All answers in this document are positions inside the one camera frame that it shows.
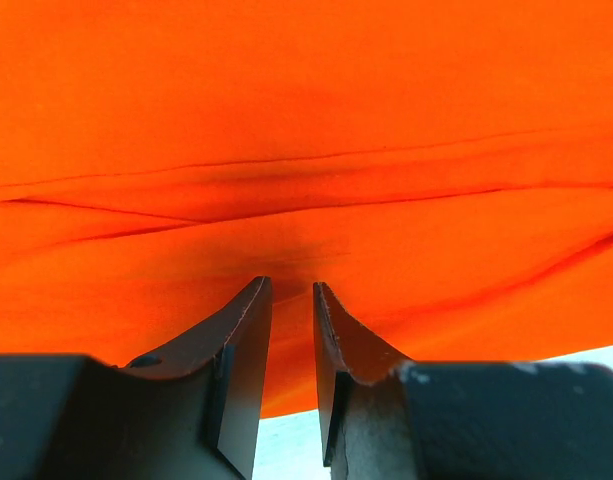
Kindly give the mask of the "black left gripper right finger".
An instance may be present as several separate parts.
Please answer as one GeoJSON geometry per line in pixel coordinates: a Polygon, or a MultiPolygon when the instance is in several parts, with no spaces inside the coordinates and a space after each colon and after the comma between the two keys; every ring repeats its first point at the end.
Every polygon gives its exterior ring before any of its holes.
{"type": "Polygon", "coordinates": [[[335,479],[613,479],[613,371],[420,362],[313,287],[322,459],[335,479]]]}

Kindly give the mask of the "orange t-shirt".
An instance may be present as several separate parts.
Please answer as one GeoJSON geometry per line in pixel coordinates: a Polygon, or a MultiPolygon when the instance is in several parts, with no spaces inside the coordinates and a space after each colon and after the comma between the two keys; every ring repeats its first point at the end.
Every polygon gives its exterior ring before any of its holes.
{"type": "Polygon", "coordinates": [[[0,1],[0,352],[122,364],[273,282],[421,360],[613,344],[613,1],[0,1]]]}

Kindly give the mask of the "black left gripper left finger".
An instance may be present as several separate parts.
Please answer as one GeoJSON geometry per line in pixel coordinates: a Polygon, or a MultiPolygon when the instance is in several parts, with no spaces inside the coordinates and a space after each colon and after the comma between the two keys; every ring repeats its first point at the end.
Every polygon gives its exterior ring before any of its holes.
{"type": "Polygon", "coordinates": [[[272,319],[258,277],[124,367],[0,355],[0,479],[248,479],[272,319]]]}

